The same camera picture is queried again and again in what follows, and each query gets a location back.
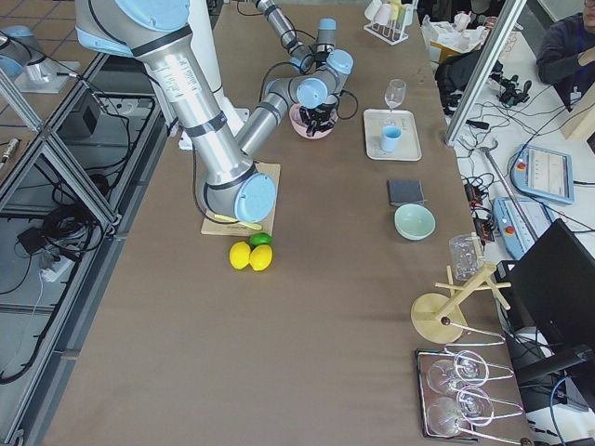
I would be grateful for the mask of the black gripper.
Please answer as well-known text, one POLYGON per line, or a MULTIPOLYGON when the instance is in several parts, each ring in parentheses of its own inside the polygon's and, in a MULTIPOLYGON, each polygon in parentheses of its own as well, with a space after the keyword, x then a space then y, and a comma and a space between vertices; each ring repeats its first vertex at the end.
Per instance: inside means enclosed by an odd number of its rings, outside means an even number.
POLYGON ((311 109, 303 105, 299 107, 299 116, 306 126, 307 136, 320 136, 333 130, 338 119, 338 98, 332 95, 326 102, 311 109))

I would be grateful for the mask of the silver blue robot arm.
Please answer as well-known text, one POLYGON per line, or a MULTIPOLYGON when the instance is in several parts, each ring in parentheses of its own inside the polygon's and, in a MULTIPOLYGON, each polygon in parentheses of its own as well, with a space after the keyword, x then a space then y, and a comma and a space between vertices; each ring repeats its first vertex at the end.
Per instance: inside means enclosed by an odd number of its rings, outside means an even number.
POLYGON ((218 61, 200 63, 193 51, 193 27, 188 1, 78 1, 76 31, 86 48, 136 59, 151 71, 193 148, 205 164, 206 174, 194 196, 214 214, 258 223, 273 210, 276 186, 257 169, 252 155, 290 107, 307 109, 334 105, 353 65, 352 56, 336 47, 337 24, 319 22, 316 43, 305 46, 283 11, 272 1, 257 1, 256 8, 280 37, 297 64, 298 74, 267 86, 264 99, 245 124, 233 132, 216 91, 205 75, 218 61))
POLYGON ((322 66, 337 45, 337 22, 333 18, 322 18, 318 23, 317 35, 306 45, 300 38, 300 31, 276 5, 274 1, 256 0, 253 4, 263 15, 280 38, 282 47, 289 55, 289 62, 300 74, 313 67, 322 66))

